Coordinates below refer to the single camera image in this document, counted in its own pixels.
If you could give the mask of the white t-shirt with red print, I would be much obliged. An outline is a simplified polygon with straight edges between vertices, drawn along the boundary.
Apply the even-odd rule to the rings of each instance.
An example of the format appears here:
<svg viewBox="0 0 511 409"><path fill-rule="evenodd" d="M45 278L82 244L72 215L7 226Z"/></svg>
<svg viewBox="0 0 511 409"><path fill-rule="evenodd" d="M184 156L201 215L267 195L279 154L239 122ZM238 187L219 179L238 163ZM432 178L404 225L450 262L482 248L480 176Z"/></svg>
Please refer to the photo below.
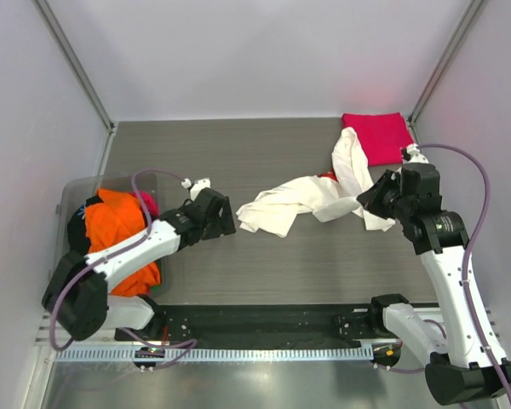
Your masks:
<svg viewBox="0 0 511 409"><path fill-rule="evenodd" d="M297 216L312 214L330 222L347 214L363 219L369 231L387 232L395 225L364 210L357 197L374 186L369 163L358 135L351 127L342 130L331 153L332 171L323 176L303 176L259 193L236 212L240 228L260 230L284 238Z"/></svg>

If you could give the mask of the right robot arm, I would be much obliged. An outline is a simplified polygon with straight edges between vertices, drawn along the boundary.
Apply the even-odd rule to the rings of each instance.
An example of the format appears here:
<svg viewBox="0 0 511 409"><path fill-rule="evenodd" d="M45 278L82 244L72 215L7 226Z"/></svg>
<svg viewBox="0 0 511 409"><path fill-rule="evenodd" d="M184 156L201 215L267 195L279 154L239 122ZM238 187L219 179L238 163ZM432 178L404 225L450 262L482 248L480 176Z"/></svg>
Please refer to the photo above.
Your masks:
<svg viewBox="0 0 511 409"><path fill-rule="evenodd" d="M511 392L511 360L477 292L467 229L456 212L442 210L439 188L433 165L412 163L341 201L346 212L362 209L400 223L431 280L446 334L428 327L400 294L373 297L366 323L375 336L394 334L413 352L440 405L496 399Z"/></svg>

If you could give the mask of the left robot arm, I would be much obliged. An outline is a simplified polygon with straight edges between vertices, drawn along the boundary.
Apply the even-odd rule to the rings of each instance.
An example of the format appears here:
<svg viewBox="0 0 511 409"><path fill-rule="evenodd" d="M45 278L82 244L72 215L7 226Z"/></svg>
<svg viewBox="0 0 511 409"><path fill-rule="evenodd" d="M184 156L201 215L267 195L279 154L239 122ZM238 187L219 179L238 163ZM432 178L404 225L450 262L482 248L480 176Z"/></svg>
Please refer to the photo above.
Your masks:
<svg viewBox="0 0 511 409"><path fill-rule="evenodd" d="M50 326L60 326L77 342L104 329L147 340L162 336L167 325L162 307L147 295L117 297L112 290L151 262L235 232L229 198L205 187L112 247L84 256L70 251L59 260L43 294Z"/></svg>

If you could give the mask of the magenta t-shirt in bin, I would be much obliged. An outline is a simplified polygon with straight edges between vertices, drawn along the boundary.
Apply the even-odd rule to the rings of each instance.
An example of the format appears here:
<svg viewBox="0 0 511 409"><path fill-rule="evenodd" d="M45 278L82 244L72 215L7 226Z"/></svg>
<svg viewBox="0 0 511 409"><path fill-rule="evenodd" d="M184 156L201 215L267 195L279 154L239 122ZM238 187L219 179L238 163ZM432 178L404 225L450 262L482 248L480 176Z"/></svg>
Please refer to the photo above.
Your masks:
<svg viewBox="0 0 511 409"><path fill-rule="evenodd" d="M146 206L147 212L149 213L152 221L155 220L156 218L158 218L158 216L159 216L158 204L157 204L157 201L155 200L155 198L150 193L140 191L140 196L141 196L140 198L135 194L135 192L131 192L129 195L132 196L136 200L136 204L137 204L137 207L135 207L134 204L130 206L129 218L134 219L135 217L136 218L145 218L146 217L145 212L142 209L142 204L144 204Z"/></svg>

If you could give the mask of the folded magenta t-shirt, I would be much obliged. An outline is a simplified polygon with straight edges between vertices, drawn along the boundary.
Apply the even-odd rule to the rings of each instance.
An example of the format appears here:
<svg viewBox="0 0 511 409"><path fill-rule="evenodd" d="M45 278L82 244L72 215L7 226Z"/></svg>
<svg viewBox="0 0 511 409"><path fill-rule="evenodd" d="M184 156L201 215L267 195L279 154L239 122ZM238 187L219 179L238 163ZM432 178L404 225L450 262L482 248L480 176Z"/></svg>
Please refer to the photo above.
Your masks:
<svg viewBox="0 0 511 409"><path fill-rule="evenodd" d="M344 128L353 128L368 159L369 166L401 164L401 150L414 141L399 112L388 114L342 115Z"/></svg>

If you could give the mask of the orange t-shirt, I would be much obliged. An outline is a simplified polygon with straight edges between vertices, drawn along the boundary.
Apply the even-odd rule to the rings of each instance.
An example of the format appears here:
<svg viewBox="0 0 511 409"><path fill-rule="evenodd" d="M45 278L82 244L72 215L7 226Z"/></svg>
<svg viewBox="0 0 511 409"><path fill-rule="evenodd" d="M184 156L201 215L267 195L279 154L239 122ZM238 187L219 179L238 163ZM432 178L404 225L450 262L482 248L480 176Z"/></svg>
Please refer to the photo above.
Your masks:
<svg viewBox="0 0 511 409"><path fill-rule="evenodd" d="M146 228L146 218L129 218L130 206L137 207L136 200L129 194L103 188L97 190L96 195L102 202L90 206L85 216L90 253L103 251ZM155 285L161 285L161 273L158 265L151 262L116 285L112 294L119 297L146 295Z"/></svg>

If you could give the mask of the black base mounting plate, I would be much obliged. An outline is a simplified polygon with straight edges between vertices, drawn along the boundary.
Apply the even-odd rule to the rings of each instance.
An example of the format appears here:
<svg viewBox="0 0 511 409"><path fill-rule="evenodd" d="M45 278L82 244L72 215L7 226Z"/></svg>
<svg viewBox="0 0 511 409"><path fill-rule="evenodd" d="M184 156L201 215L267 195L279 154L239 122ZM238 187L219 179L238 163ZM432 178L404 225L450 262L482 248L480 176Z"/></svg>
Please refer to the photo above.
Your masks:
<svg viewBox="0 0 511 409"><path fill-rule="evenodd" d="M147 341L194 338L200 349L353 349L361 343L406 341L386 329L369 303L163 305L166 321Z"/></svg>

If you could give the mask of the clear plastic bin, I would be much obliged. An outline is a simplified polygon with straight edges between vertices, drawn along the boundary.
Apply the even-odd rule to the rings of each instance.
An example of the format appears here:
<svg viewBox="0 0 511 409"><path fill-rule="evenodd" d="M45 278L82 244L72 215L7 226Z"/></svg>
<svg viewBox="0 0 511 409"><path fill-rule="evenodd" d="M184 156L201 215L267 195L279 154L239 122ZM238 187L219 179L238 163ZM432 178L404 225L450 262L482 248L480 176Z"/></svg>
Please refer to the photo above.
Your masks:
<svg viewBox="0 0 511 409"><path fill-rule="evenodd" d="M141 198L135 196L131 174L77 179L66 184L60 202L60 224L55 261L69 251L84 256L103 251L146 227L142 207L156 219L164 210L159 188L165 175L136 177Z"/></svg>

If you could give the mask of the right aluminium frame post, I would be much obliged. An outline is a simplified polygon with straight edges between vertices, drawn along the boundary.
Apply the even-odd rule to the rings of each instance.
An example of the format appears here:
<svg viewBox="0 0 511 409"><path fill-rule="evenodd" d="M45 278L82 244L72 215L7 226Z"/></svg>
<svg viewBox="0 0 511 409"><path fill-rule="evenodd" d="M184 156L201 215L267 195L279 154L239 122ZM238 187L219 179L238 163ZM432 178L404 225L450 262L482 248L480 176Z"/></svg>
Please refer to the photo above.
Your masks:
<svg viewBox="0 0 511 409"><path fill-rule="evenodd" d="M443 79L447 70L456 58L457 53L466 41L468 34L473 29L477 19L482 13L488 2L486 0L471 0L462 14L462 17L456 24L450 39L448 40L443 53L441 54L435 68L433 69L429 80L418 98L407 122L411 127L416 125L417 120L422 116L422 112L429 103L434 91L437 89L440 81Z"/></svg>

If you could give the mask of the aluminium frame post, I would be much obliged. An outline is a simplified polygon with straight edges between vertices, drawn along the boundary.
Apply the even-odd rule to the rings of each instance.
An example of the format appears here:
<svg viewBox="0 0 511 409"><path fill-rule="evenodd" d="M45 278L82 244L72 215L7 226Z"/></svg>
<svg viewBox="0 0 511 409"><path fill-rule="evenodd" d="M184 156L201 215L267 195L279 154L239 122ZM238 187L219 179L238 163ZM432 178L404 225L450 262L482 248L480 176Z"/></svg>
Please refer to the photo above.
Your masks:
<svg viewBox="0 0 511 409"><path fill-rule="evenodd" d="M70 67L74 78L78 81L79 86L84 92L89 104L94 109L97 117L103 123L106 132L111 134L114 131L114 122L110 118L100 97L98 96L94 85L89 79L83 68L81 61L72 47L66 33L64 32L54 10L46 0L32 1L38 13L41 15L44 24L48 28L52 38L54 39L59 51L61 52L66 64Z"/></svg>
<svg viewBox="0 0 511 409"><path fill-rule="evenodd" d="M434 91L437 89L440 81L443 79L447 70L456 58L457 53L466 41L468 34L473 29L477 19L482 13L488 2L486 0L471 0L462 14L462 17L456 24L450 39L448 40L443 53L441 54L435 68L433 69L429 80L418 98L407 122L411 127L416 125L417 120L422 116L422 112L429 103Z"/></svg>

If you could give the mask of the left aluminium frame post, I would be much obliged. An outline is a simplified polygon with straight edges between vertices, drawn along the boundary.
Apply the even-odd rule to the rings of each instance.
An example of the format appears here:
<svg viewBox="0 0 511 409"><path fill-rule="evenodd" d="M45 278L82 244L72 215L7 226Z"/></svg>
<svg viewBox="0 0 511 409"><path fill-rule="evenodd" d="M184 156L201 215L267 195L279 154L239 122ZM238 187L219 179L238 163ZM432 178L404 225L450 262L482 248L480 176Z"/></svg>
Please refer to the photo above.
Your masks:
<svg viewBox="0 0 511 409"><path fill-rule="evenodd" d="M89 79L83 68L81 61L72 47L66 33L64 32L54 10L46 0L32 1L38 13L41 15L44 24L48 28L52 38L54 39L59 51L61 52L66 64L70 67L74 78L78 81L79 86L84 92L89 104L94 109L97 117L103 123L106 132L111 134L114 131L114 122L110 118L100 97L98 96L94 85Z"/></svg>

